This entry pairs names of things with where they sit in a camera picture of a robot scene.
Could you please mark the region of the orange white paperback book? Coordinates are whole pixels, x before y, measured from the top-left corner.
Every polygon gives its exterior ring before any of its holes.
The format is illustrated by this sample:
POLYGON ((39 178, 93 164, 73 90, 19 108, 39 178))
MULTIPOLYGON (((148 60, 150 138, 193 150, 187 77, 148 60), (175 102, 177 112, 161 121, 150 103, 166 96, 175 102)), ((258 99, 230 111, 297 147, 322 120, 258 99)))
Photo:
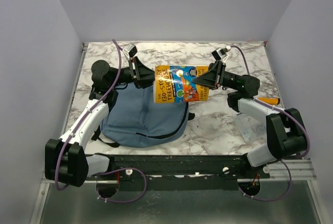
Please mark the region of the orange white paperback book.
POLYGON ((153 98, 155 103, 207 101, 209 88, 193 80, 208 71, 208 66, 155 66, 153 98))

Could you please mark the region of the blue fabric backpack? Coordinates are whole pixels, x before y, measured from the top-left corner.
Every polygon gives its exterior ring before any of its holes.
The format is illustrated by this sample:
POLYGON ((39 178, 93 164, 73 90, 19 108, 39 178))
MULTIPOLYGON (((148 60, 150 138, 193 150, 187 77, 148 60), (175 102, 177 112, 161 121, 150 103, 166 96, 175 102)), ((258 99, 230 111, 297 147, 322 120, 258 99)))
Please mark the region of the blue fabric backpack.
POLYGON ((116 87, 118 97, 111 112, 101 121, 92 140, 100 135, 112 140, 111 147, 147 148, 180 138, 194 113, 188 103, 157 104, 153 87, 138 89, 130 83, 116 87))

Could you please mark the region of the yellow handled screwdriver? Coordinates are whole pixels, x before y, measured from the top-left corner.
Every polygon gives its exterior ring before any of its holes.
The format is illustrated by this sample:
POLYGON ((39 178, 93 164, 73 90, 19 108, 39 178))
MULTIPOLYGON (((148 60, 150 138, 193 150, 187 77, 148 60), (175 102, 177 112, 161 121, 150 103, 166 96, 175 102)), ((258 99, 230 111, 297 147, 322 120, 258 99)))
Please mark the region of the yellow handled screwdriver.
POLYGON ((258 97, 258 100, 274 106, 280 103, 280 98, 258 97))

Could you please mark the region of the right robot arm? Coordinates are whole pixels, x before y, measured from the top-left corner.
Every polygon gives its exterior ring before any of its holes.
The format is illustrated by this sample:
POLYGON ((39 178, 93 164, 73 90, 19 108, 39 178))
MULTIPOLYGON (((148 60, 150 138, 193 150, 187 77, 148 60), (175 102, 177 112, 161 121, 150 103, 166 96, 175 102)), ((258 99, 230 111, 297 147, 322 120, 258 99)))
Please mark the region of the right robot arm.
POLYGON ((211 90, 219 87, 233 89, 228 93, 228 106, 237 113, 247 115, 266 126, 266 143, 243 155, 240 174, 251 178, 258 167, 294 156, 302 158, 310 151, 310 138, 300 112, 295 108, 283 109, 259 100, 256 96, 260 80, 251 75, 237 75, 225 70, 226 64, 215 61, 194 84, 211 90))

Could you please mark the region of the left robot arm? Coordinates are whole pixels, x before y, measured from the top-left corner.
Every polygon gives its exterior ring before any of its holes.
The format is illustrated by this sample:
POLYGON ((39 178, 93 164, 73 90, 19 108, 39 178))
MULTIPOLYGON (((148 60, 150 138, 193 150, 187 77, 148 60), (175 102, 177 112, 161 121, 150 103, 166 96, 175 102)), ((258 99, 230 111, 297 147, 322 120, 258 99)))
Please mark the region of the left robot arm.
POLYGON ((98 60, 91 71, 93 85, 83 112, 67 132, 45 145, 45 178, 53 180, 59 190, 60 183, 80 187, 92 175, 99 174, 105 180, 115 175, 115 166, 106 155, 86 156, 85 147, 114 107, 118 97, 116 86, 134 83, 143 89, 155 80, 155 72, 138 57, 131 57, 125 68, 112 68, 105 60, 98 60))

